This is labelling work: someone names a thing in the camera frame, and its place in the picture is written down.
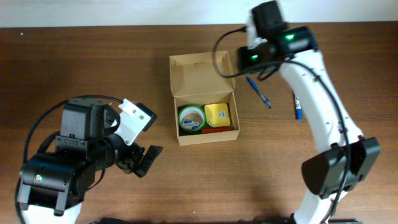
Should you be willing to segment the green tape roll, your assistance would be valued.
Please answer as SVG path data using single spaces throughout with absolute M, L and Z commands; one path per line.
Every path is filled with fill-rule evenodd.
M 197 121 L 200 123 L 200 127 L 196 130 L 188 130 L 182 127 L 182 121 L 185 119 L 189 119 L 192 121 Z M 178 124 L 179 126 L 188 133 L 197 133 L 200 132 L 206 123 L 205 112 L 198 106 L 186 106 L 184 107 L 178 114 Z

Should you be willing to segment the blue white marker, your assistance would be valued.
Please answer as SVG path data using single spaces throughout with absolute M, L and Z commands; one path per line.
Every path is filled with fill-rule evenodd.
M 301 121 L 301 120 L 303 120 L 303 116 L 302 116 L 302 108 L 301 108 L 300 100 L 299 100 L 298 96 L 295 93 L 294 93 L 294 98 L 295 98 L 295 115 L 296 115 L 296 119 Z

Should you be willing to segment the small blue white box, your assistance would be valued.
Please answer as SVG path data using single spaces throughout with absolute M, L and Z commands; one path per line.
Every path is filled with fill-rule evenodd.
M 200 127 L 200 123 L 197 121 L 185 119 L 182 121 L 182 127 L 188 130 L 196 130 Z

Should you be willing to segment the yellow sticky note pad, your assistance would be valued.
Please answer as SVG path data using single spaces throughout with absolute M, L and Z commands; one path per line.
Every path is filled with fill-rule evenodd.
M 214 103 L 204 106 L 206 123 L 212 128 L 220 128 L 231 125 L 228 105 L 226 103 Z

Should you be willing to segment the blue ballpoint pen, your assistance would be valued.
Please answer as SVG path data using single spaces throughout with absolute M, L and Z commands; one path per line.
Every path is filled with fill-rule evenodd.
M 260 99 L 262 100 L 262 102 L 269 108 L 271 109 L 271 103 L 268 100 L 268 98 L 259 90 L 259 88 L 257 87 L 257 85 L 254 83 L 253 79 L 250 77 L 246 77 L 246 80 L 248 81 L 248 83 L 250 84 L 251 88 L 256 92 L 256 94 L 260 97 Z

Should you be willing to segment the brown cardboard box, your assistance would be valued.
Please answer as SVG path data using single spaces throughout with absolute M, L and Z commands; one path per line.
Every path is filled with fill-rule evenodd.
M 233 78 L 223 78 L 215 70 L 210 52 L 169 57 L 170 89 L 174 98 L 177 141 L 180 146 L 236 140 L 240 124 L 236 108 Z M 178 114 L 186 106 L 226 103 L 233 131 L 202 134 L 188 133 L 178 124 Z

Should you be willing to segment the red utility knife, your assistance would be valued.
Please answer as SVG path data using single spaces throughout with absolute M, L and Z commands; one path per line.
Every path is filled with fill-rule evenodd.
M 220 133 L 220 132 L 225 132 L 225 131 L 233 131 L 233 127 L 228 126 L 228 127 L 220 127 L 220 128 L 203 128 L 201 130 L 202 134 L 211 134 L 211 133 Z

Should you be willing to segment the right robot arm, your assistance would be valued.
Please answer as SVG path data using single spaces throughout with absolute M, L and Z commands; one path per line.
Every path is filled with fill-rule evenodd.
M 345 110 L 310 29 L 289 27 L 275 1 L 254 7 L 239 50 L 239 71 L 263 81 L 279 73 L 298 98 L 311 127 L 317 155 L 303 162 L 307 187 L 290 223 L 328 223 L 340 200 L 362 182 L 381 147 L 367 138 Z

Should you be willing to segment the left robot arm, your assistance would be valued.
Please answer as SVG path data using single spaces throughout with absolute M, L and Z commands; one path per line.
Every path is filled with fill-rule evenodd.
M 83 95 L 51 107 L 34 123 L 62 108 L 60 130 L 50 134 L 31 158 L 23 157 L 15 192 L 20 223 L 75 223 L 87 191 L 99 184 L 96 173 L 117 166 L 125 174 L 144 177 L 161 146 L 148 149 L 135 140 L 157 119 L 142 103 L 110 96 Z

